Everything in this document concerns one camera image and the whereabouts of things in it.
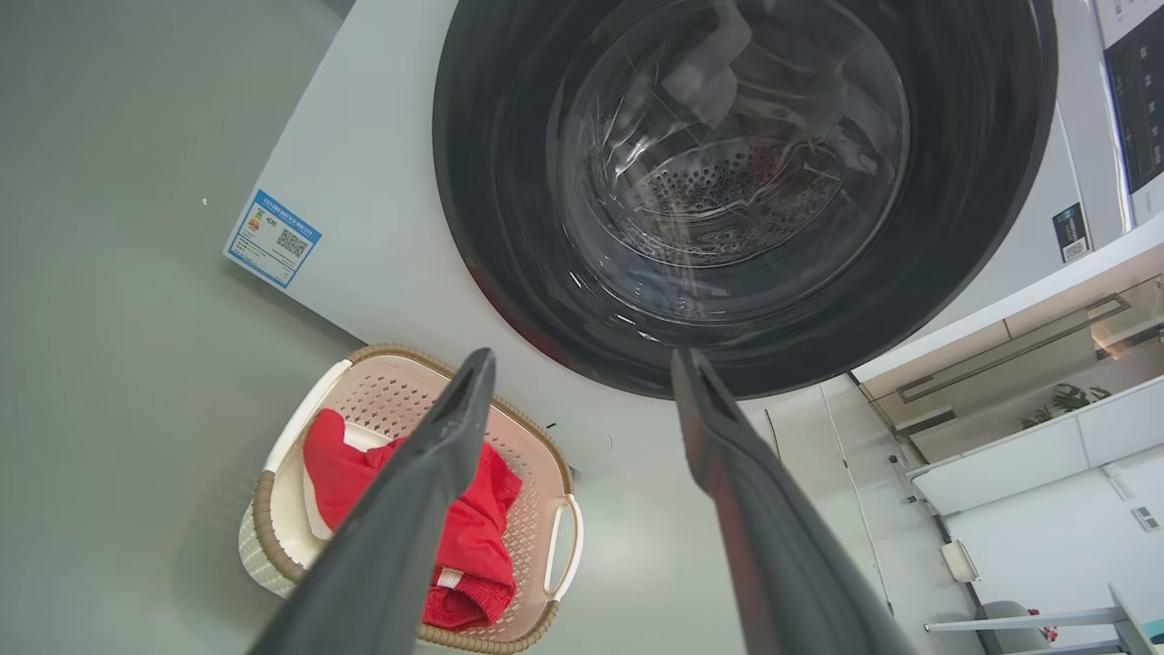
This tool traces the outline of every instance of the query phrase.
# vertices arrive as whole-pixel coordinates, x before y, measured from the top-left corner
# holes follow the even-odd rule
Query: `green plant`
[[[1055,393],[1051,396],[1051,405],[1055,406],[1056,410],[1062,411],[1063,414],[1087,407],[1094,403],[1087,399],[1087,392],[1074,385],[1059,383],[1055,386]],[[1088,390],[1091,390],[1092,396],[1095,397],[1095,401],[1101,401],[1112,396],[1112,392],[1108,392],[1102,387],[1088,387]],[[1022,426],[1022,429],[1025,430],[1028,428],[1034,428],[1039,423],[1046,423],[1051,419],[1055,419],[1055,415],[1044,405],[1035,411],[1035,417],[1032,419],[1020,419],[1018,423]]]

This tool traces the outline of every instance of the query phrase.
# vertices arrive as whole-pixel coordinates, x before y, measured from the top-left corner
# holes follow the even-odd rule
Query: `red clothing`
[[[333,531],[404,442],[396,440],[360,453],[343,443],[343,418],[325,410],[315,418],[303,446],[304,465],[315,487],[315,504]],[[517,584],[502,535],[506,513],[520,491],[520,478],[492,447],[483,444],[476,478],[464,496],[453,503],[445,519],[424,622],[446,629],[491,625],[512,603]],[[455,589],[438,584],[442,572],[443,584]]]

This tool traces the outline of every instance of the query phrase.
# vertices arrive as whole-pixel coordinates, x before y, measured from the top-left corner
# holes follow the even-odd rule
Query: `round glass door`
[[[900,343],[985,263],[1055,64],[1045,3],[461,0],[436,179],[547,356],[666,398],[670,350],[698,348],[766,396]]]

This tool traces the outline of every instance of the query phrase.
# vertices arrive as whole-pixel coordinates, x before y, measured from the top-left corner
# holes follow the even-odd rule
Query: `brown basket rim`
[[[365,359],[382,356],[396,356],[411,359],[449,379],[456,375],[456,370],[448,366],[443,362],[430,357],[428,355],[416,349],[410,349],[399,344],[368,346],[353,353],[347,359],[353,366],[355,366]],[[491,405],[502,414],[505,414],[513,420],[518,426],[525,428],[530,434],[537,437],[547,450],[549,450],[549,454],[554,457],[554,462],[558,463],[558,471],[562,476],[562,487],[566,490],[567,494],[573,494],[574,480],[570,477],[570,468],[566,464],[566,458],[562,457],[562,454],[558,449],[558,444],[554,443],[554,440],[546,434],[540,426],[531,421],[525,414],[519,412],[501,397],[495,396]],[[307,429],[313,422],[314,417],[312,418],[312,421],[308,421],[304,426],[299,436],[296,437],[297,442],[306,435]],[[275,536],[275,527],[271,524],[271,490],[274,487],[275,472],[263,471],[255,485],[255,498],[251,504],[251,517],[255,522],[255,536],[258,539],[258,546],[262,548],[263,555],[265,555],[267,560],[270,561],[272,567],[275,567],[275,570],[293,584],[299,584],[307,571],[283,550],[278,539]],[[462,650],[471,650],[475,653],[485,653],[488,655],[519,653],[533,646],[534,642],[541,639],[541,635],[546,634],[546,631],[549,629],[549,625],[554,621],[554,617],[558,615],[558,607],[559,604],[556,600],[547,603],[546,608],[538,619],[538,622],[534,624],[534,626],[519,639],[511,641],[491,641],[478,636],[446,631],[425,624],[420,624],[420,627],[417,629],[417,638],[438,646],[460,648]]]

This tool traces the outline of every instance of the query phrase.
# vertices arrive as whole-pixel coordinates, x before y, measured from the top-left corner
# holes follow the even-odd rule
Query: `white basket handle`
[[[566,596],[566,590],[570,589],[570,583],[574,582],[574,574],[577,574],[579,563],[582,561],[582,511],[579,508],[579,504],[574,500],[574,494],[572,493],[562,497],[561,503],[558,512],[554,514],[554,528],[549,534],[549,556],[546,560],[545,589],[551,600],[561,600]],[[558,524],[562,519],[562,510],[567,507],[569,507],[570,514],[574,517],[574,543],[570,544],[570,560],[566,564],[566,572],[562,574],[562,579],[558,583],[558,586],[551,589],[549,576],[554,571],[554,553],[558,550]]]
[[[279,433],[278,441],[275,442],[275,447],[271,449],[271,454],[267,456],[267,464],[263,465],[264,471],[271,471],[272,474],[279,470],[283,464],[283,458],[288,456],[288,451],[291,450],[291,444],[303,432],[303,428],[307,425],[307,421],[315,415],[315,411],[319,410],[320,404],[327,398],[335,384],[340,382],[340,377],[347,373],[348,369],[352,369],[352,363],[347,359],[340,362],[327,370],[324,377],[315,383],[315,386],[307,392],[307,396],[299,404],[299,408],[294,411],[288,425]]]

